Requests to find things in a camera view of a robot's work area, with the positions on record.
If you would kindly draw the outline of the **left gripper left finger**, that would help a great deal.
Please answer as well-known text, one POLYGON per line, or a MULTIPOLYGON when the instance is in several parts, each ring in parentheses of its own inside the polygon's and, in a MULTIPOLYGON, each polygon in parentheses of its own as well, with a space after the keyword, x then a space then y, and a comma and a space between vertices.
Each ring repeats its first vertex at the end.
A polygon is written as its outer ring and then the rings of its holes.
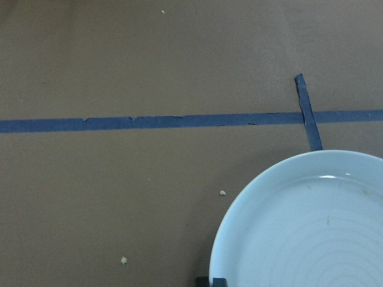
POLYGON ((209 277, 197 277, 195 279, 195 287, 210 287, 209 277))

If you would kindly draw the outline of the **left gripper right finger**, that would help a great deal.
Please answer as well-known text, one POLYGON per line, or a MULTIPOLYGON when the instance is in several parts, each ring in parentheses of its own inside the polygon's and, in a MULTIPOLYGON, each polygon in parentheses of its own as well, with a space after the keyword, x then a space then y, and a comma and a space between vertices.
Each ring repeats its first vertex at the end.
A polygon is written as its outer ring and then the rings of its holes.
POLYGON ((213 278, 212 287, 227 287, 227 280, 225 278, 213 278))

